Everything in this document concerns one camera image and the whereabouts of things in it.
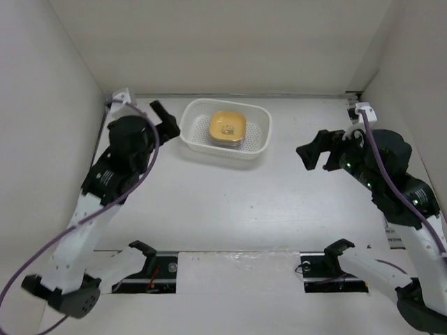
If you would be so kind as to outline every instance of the yellow container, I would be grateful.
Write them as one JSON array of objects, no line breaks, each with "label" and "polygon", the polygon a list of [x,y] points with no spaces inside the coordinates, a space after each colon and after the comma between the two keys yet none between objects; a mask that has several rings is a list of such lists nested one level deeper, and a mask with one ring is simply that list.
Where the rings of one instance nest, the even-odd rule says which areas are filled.
[{"label": "yellow container", "polygon": [[235,147],[240,145],[247,131],[245,116],[237,112],[217,112],[210,124],[210,135],[215,144]]}]

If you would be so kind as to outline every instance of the white enclosure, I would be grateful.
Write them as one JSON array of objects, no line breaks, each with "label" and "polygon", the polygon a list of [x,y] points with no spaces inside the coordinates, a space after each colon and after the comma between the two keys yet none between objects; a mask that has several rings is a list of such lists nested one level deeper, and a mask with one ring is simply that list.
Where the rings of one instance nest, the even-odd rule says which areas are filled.
[{"label": "white enclosure", "polygon": [[[107,134],[98,138],[103,102],[122,87],[140,94],[144,108],[162,98],[177,121],[194,98],[213,94],[258,104],[272,114],[272,141],[250,164],[200,156],[178,139],[165,144],[153,180],[149,177],[129,199],[99,249],[119,250],[141,238],[159,250],[294,253],[321,250],[346,237],[408,266],[404,252],[388,249],[383,217],[365,189],[342,172],[305,171],[295,148],[319,129],[348,126],[343,94],[364,92],[361,99],[379,118],[376,128],[393,129],[412,145],[409,172],[433,185],[446,210],[446,13],[444,0],[3,1],[0,285],[66,227],[96,141],[99,151],[107,145]],[[221,175],[229,182],[219,180]],[[296,294],[282,305],[282,295],[291,293],[295,282],[280,273],[275,278],[287,284],[287,291],[263,282],[271,284],[274,299],[255,290],[236,300],[234,288],[252,281],[251,272],[237,277],[238,271],[229,269],[233,286],[203,286],[204,277],[195,277],[195,271],[208,271],[210,281],[218,283],[212,274],[220,263],[192,264],[184,255],[182,285],[203,291],[185,290],[150,303],[147,296],[106,296],[94,310],[96,317],[80,321],[79,328],[70,320],[55,334],[119,334],[127,320],[136,334],[181,329],[198,334],[212,332],[228,318],[235,324],[227,330],[242,329],[241,334],[278,329],[277,334],[331,334],[335,329],[333,334],[354,335],[362,332],[360,322],[371,334],[374,325],[384,334],[413,334],[394,306],[374,291],[325,300],[305,295],[297,281]],[[47,257],[26,273],[40,271]],[[283,269],[283,254],[278,257],[272,266]],[[290,258],[284,262],[292,267]],[[269,276],[267,270],[262,275]],[[0,323],[12,335],[35,334],[45,309],[19,288],[22,278],[0,312]],[[210,303],[211,295],[221,305]],[[295,298],[310,307],[295,305]],[[156,305],[152,329],[141,313]],[[333,313],[340,305],[339,314]],[[242,311],[251,308],[258,314],[245,318]],[[329,323],[317,326],[314,316],[321,310]],[[157,316],[167,312],[178,323],[163,328],[166,320]],[[193,318],[206,312],[208,322],[198,326]],[[294,313],[301,313],[299,322]],[[115,323],[103,326],[108,315]],[[56,317],[46,310],[42,327]],[[256,318],[264,319],[259,328],[247,326]],[[335,326],[337,320],[347,323]],[[277,327],[281,322],[285,326]],[[302,333],[295,332],[298,326]]]}]

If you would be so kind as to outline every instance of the cable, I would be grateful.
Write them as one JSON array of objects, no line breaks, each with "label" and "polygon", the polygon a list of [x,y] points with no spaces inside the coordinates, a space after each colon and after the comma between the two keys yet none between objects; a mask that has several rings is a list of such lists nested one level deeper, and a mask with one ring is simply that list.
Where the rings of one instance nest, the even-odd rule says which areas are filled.
[{"label": "cable", "polygon": [[339,279],[346,278],[347,276],[348,276],[348,274],[340,274],[338,277],[325,279],[324,281],[314,281],[312,284],[329,284],[334,281],[338,281]]},{"label": "cable", "polygon": [[444,248],[444,245],[442,244],[441,239],[439,238],[438,234],[436,233],[436,230],[434,230],[433,226],[428,222],[428,220],[404,197],[402,193],[397,189],[396,185],[394,185],[393,181],[391,180],[390,176],[386,172],[385,165],[383,164],[382,158],[380,157],[379,149],[377,148],[376,141],[374,140],[374,136],[372,135],[371,126],[368,122],[368,116],[366,114],[366,111],[359,109],[359,113],[361,113],[363,117],[363,121],[365,123],[365,130],[366,130],[366,136],[368,138],[369,145],[372,148],[372,152],[374,154],[374,158],[376,159],[377,165],[379,167],[379,170],[385,179],[385,182],[387,183],[388,187],[391,189],[391,191],[395,194],[395,196],[402,201],[402,203],[413,212],[414,215],[418,217],[420,222],[423,224],[423,226],[428,230],[430,235],[432,235],[432,238],[439,249],[439,254],[441,255],[444,263],[447,266],[447,258],[443,256],[443,254],[446,252],[446,248]]},{"label": "cable", "polygon": [[154,279],[155,279],[156,275],[159,274],[159,272],[160,272],[160,266],[156,267],[155,272],[154,272],[154,274],[152,275],[149,284],[147,284],[147,286],[146,286],[146,290],[145,290],[146,293],[148,293],[149,290],[151,289],[152,283],[154,282]]},{"label": "cable", "polygon": [[[108,211],[110,208],[112,208],[113,206],[115,206],[116,204],[119,204],[122,200],[124,200],[125,198],[127,198],[132,192],[134,192],[135,189],[137,189],[137,187],[139,187],[139,185],[141,185],[141,183],[147,178],[147,175],[149,174],[149,172],[151,172],[152,168],[154,167],[155,164],[155,160],[157,158],[157,156],[159,155],[159,149],[160,149],[160,137],[159,134],[156,130],[155,125],[151,122],[151,120],[149,120],[149,117],[146,115],[146,113],[144,113],[142,110],[140,110],[138,107],[127,103],[125,101],[122,100],[112,100],[111,103],[121,103],[121,104],[125,104],[127,107],[135,110],[141,117],[145,118],[145,120],[149,123],[149,126],[151,127],[152,131],[154,132],[154,137],[155,137],[155,148],[154,148],[154,153],[152,155],[152,160],[149,163],[149,165],[147,166],[147,170],[145,171],[145,173],[142,174],[141,178],[136,182],[136,184],[134,186],[132,186],[127,192],[125,192],[123,195],[121,195],[120,197],[118,197],[115,201],[111,202],[110,204],[108,204],[107,206],[104,206],[103,208],[99,209],[98,211],[94,212],[93,214],[90,214],[88,216],[86,216],[85,218],[83,218],[81,221],[78,222],[77,225],[71,226],[70,228],[64,230],[63,232],[61,232],[60,234],[58,234],[54,239],[52,239],[51,241],[49,241],[48,243],[46,243],[46,245],[44,245],[42,248],[40,248],[31,258],[29,258],[9,279],[9,281],[6,283],[5,287],[3,288],[3,290],[0,293],[0,308],[1,305],[3,304],[3,301],[6,297],[6,294],[8,293],[8,291],[11,289],[11,286],[14,284],[14,282],[17,280],[17,278],[20,276],[20,274],[22,274],[22,272],[29,267],[29,265],[31,265],[37,258],[39,258],[40,256],[42,256],[42,254],[44,254],[44,252],[46,252],[46,250],[48,250],[49,248],[51,248],[51,246],[53,246],[54,244],[56,244],[58,241],[60,241],[62,238],[64,238],[66,235],[70,234],[72,231],[74,231],[77,227],[83,225],[86,222],[91,221],[92,219],[96,218],[97,216],[100,216],[102,213],[104,213],[105,211]],[[51,332],[52,330],[54,330],[56,327],[58,327],[63,321],[67,320],[68,316],[65,315],[61,320],[59,320],[57,323],[55,323],[54,325],[52,325],[50,328],[48,328],[47,330],[38,333],[37,335],[46,335],[49,332]],[[0,325],[0,335],[9,335],[8,333],[6,333],[3,330],[3,327]]]},{"label": "cable", "polygon": [[395,269],[401,271],[403,274],[407,274],[407,272],[406,272],[405,270],[401,269],[401,268],[398,267],[396,264],[393,264],[393,263],[388,262],[388,261],[386,261],[386,260],[376,260],[376,262],[383,263],[383,264],[387,264],[387,265],[389,265],[389,266],[391,266],[391,267],[394,267]]}]

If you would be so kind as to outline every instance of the white mounting bracket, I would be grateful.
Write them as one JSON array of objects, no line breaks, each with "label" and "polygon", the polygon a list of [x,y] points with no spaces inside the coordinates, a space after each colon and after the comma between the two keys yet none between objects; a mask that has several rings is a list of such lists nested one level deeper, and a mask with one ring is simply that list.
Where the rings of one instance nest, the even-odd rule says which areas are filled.
[{"label": "white mounting bracket", "polygon": [[354,112],[356,115],[358,115],[358,120],[354,121],[355,123],[353,123],[353,125],[349,127],[348,130],[343,134],[343,140],[345,140],[346,138],[350,138],[354,131],[356,131],[357,129],[365,131],[365,120],[358,110],[366,111],[368,122],[371,128],[376,123],[377,116],[371,105],[369,105],[369,103],[356,103],[356,109]]},{"label": "white mounting bracket", "polygon": [[[132,105],[137,104],[135,95],[129,88],[120,89],[119,91],[113,92],[112,99],[122,100],[125,103],[130,103]],[[138,115],[137,112],[122,103],[112,103],[109,114],[114,120],[127,115]]]}]

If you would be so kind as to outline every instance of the white floor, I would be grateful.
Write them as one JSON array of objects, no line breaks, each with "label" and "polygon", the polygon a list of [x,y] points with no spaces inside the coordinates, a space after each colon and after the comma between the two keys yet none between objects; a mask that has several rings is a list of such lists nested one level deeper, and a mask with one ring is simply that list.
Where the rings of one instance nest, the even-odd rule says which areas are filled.
[{"label": "white floor", "polygon": [[[139,99],[149,111],[153,99]],[[192,98],[161,102],[179,122]],[[153,172],[114,217],[98,250],[140,239],[160,251],[322,250],[340,238],[388,246],[371,195],[344,171],[306,171],[296,147],[321,129],[351,124],[338,99],[238,98],[272,115],[267,151],[235,161],[190,150],[179,138],[162,146]],[[98,149],[108,145],[105,131]]]},{"label": "white floor", "polygon": [[[161,102],[179,121],[191,100]],[[105,294],[86,318],[68,320],[54,334],[419,334],[374,289],[305,294],[293,272],[295,251],[321,251],[347,238],[413,274],[405,251],[389,249],[369,192],[343,171],[323,171],[327,154],[308,172],[295,153],[317,131],[349,126],[347,102],[232,100],[272,114],[265,154],[243,162],[194,152],[180,139],[164,145],[153,173],[114,217],[98,250],[140,239],[161,251],[261,252],[181,253],[176,295]],[[138,105],[149,110],[149,102]],[[98,152],[107,145],[104,133]],[[59,318],[47,308],[41,330]]]}]

